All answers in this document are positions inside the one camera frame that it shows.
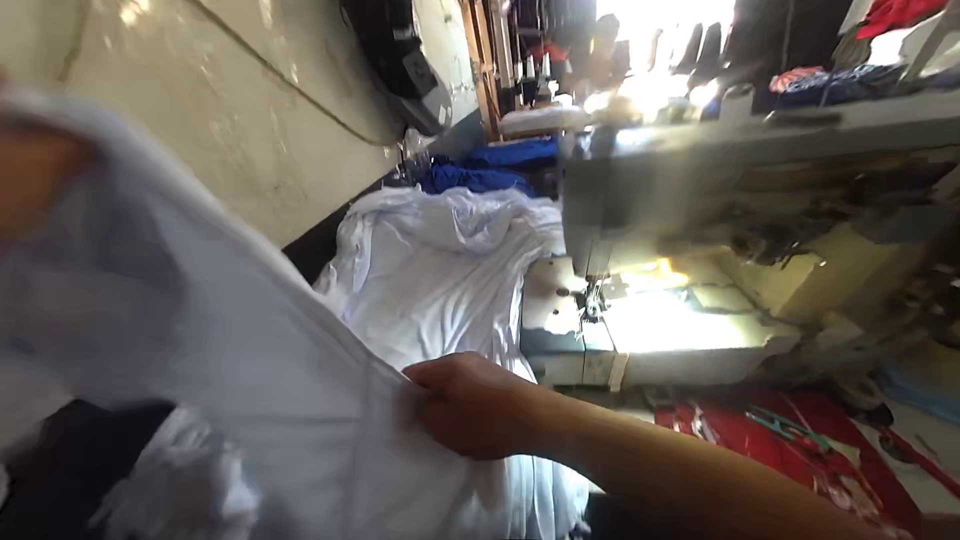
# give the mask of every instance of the red fabric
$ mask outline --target red fabric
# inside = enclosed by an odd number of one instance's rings
[[[819,392],[789,392],[784,395],[793,402],[814,432],[860,450],[860,473],[878,496],[882,505],[879,509],[881,514],[897,527],[920,538],[920,511],[879,452],[853,425],[843,409]],[[751,391],[745,398],[749,404],[771,410],[797,424],[804,424],[778,392]],[[814,489],[816,473],[804,454],[798,453],[795,446],[779,435],[747,418],[743,408],[705,401],[700,401],[699,405],[707,423],[722,438],[724,446],[783,473],[810,490]],[[677,405],[676,408],[676,411],[658,411],[654,415],[655,421],[660,426],[673,429],[675,421],[680,419],[679,430],[692,433],[688,424],[693,417],[692,407]]]
[[[874,0],[867,12],[867,24],[856,33],[857,39],[909,28],[928,15],[942,10],[948,0]]]
[[[568,51],[555,43],[546,44],[546,52],[550,53],[550,61],[565,61]],[[530,54],[536,61],[543,60],[543,47],[534,45],[530,48]]]
[[[824,70],[822,65],[816,65],[814,67],[795,67],[786,73],[781,73],[777,77],[774,77],[770,81],[770,91],[782,94],[786,91],[787,87],[795,81],[809,77],[810,75],[816,75]]]

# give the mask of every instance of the blue garment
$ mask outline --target blue garment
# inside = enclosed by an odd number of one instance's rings
[[[523,140],[498,146],[484,146],[469,155],[468,169],[545,168],[557,163],[557,139]]]
[[[960,400],[923,388],[893,362],[884,362],[874,373],[883,393],[960,426]]]
[[[838,105],[863,99],[886,97],[887,90],[897,83],[903,66],[858,65],[830,75],[816,73],[794,81],[780,96],[778,109],[816,107],[827,92],[824,105]]]
[[[431,172],[432,178],[425,179],[420,185],[424,192],[434,195],[443,193],[451,187],[463,186],[475,193],[515,187],[528,197],[537,196],[533,187],[527,184],[526,179],[513,171],[465,169],[445,158],[436,158]]]

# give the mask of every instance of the white garment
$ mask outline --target white garment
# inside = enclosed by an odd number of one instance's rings
[[[476,486],[495,485],[490,471],[414,421],[422,391],[155,140],[74,99],[9,89],[0,115],[12,112],[84,134],[102,158],[0,259],[0,361],[49,366],[100,405],[196,409],[263,492],[254,538],[514,530],[527,494],[493,493],[488,510]]]
[[[548,199],[515,189],[386,188],[350,208],[337,256],[315,288],[397,369],[477,351],[534,380],[519,351],[522,279],[531,262],[563,250],[560,206]],[[586,479],[527,455],[505,466],[508,492],[524,497],[504,537],[558,538],[572,529],[587,504]]]

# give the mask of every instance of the industrial sewing machine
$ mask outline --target industrial sewing machine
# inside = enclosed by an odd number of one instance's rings
[[[566,135],[566,255],[526,276],[522,352],[612,391],[895,354],[918,315],[886,301],[957,215],[957,94]]]

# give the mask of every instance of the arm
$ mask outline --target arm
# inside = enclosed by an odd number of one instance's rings
[[[432,390],[420,418],[451,450],[559,461],[645,515],[715,538],[876,538],[809,490],[740,454],[522,380],[476,353],[404,370]]]

